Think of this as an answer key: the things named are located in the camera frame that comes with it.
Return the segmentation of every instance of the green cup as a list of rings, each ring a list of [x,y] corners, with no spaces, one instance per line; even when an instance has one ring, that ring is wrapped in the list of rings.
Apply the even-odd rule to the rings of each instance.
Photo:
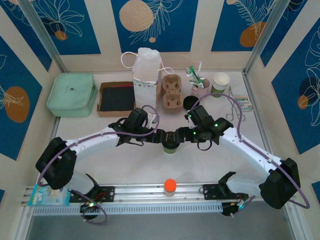
[[[216,73],[213,76],[212,86],[211,86],[211,93],[214,94],[213,96],[215,98],[221,97],[221,95],[218,95],[218,94],[223,94],[229,83],[230,83],[230,77],[227,74],[223,72]]]

